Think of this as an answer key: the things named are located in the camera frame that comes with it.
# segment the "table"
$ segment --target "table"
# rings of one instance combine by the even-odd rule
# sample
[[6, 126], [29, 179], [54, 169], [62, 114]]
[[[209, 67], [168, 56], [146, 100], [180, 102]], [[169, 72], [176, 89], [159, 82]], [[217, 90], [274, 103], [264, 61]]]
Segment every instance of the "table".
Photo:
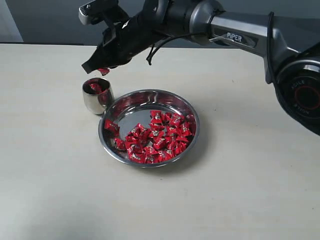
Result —
[[186, 158], [139, 169], [108, 156], [83, 104], [94, 49], [0, 44], [0, 239], [319, 239], [320, 138], [281, 109], [261, 58], [163, 48], [112, 70], [116, 97], [163, 89], [199, 114]]

